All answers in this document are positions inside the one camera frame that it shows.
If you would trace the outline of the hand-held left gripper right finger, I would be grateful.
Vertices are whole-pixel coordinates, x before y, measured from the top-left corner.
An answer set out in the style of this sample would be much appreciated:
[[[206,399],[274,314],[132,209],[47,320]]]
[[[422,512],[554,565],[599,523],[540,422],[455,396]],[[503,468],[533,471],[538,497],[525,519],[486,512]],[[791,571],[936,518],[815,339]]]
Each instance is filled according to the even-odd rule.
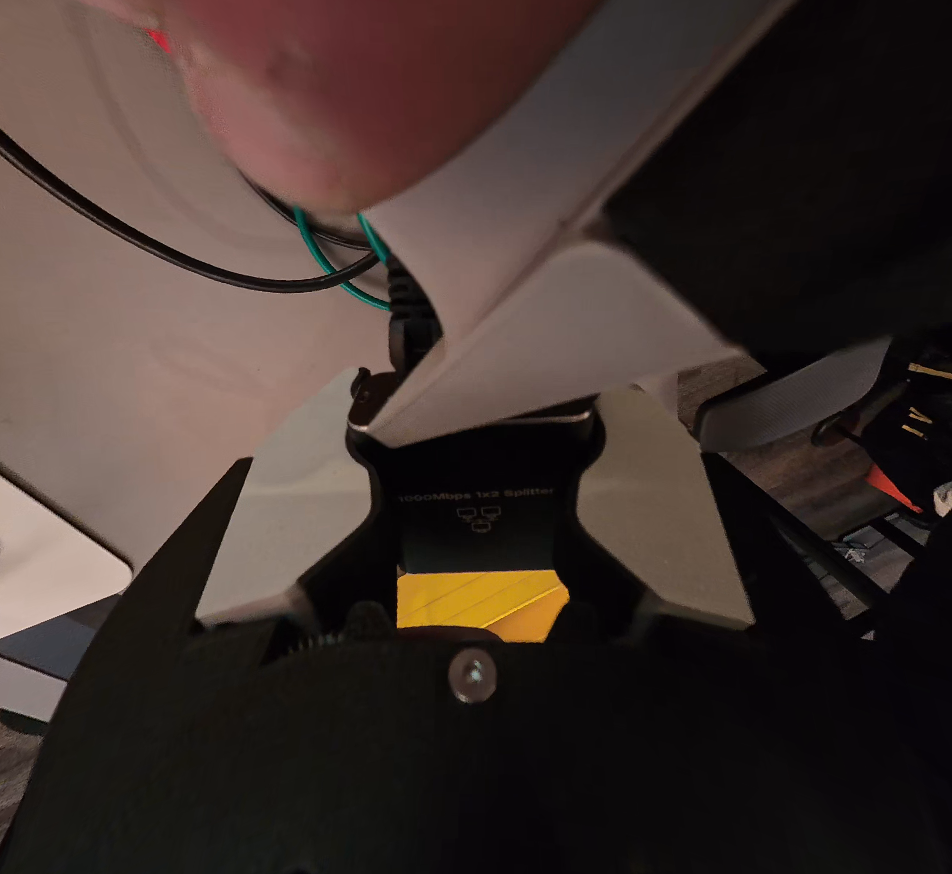
[[[696,441],[633,387],[594,401],[553,564],[597,630],[647,630],[663,617],[726,630],[754,622]]]

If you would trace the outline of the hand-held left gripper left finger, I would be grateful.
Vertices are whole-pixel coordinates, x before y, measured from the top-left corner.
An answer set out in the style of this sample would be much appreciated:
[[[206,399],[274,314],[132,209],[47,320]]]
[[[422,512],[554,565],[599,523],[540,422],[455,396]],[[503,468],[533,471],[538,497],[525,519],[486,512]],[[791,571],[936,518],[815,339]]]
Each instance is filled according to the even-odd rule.
[[[370,512],[369,475],[346,446],[348,369],[292,413],[255,453],[196,609],[205,626],[304,608],[304,572]]]

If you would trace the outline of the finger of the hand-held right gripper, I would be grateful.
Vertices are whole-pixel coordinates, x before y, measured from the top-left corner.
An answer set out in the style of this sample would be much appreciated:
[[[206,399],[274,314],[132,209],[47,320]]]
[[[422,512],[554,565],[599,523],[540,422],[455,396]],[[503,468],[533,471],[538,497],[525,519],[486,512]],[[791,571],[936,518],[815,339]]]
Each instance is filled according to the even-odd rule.
[[[449,339],[597,213],[797,0],[606,0],[493,125],[368,212]]]
[[[739,348],[618,245],[569,240],[480,317],[448,285],[443,337],[387,400],[370,435],[389,447],[480,428],[719,361]]]

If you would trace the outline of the black ethernet splitter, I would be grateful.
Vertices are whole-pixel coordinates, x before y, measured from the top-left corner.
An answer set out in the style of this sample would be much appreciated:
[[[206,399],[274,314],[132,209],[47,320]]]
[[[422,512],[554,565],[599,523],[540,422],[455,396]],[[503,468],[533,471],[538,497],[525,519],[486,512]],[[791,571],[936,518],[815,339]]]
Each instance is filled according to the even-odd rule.
[[[395,372],[360,369],[349,443],[408,574],[554,568],[556,532],[598,443],[587,396],[400,447],[370,436]]]

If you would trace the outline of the person's right hand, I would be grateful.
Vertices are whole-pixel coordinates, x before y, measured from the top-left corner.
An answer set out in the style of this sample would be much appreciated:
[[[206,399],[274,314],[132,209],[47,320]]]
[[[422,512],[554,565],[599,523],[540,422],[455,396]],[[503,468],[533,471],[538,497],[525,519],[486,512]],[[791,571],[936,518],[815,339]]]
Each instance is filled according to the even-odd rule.
[[[189,101],[235,166],[351,213],[499,118],[605,0],[163,0]]]

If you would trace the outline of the yellow plastic bin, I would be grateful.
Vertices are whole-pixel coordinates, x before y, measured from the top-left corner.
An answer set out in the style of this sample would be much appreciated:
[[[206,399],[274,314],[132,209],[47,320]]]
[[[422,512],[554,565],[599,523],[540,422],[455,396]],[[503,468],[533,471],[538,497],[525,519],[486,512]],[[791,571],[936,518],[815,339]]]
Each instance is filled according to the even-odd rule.
[[[552,570],[405,574],[397,626],[485,630],[505,642],[542,642],[568,602]]]

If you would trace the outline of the white document stand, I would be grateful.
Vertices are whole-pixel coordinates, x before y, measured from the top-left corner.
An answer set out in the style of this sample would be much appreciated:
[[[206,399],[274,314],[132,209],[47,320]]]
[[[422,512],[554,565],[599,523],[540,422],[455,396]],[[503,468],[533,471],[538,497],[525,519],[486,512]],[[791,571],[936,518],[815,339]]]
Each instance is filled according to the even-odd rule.
[[[129,565],[1,479],[1,636],[124,591]]]

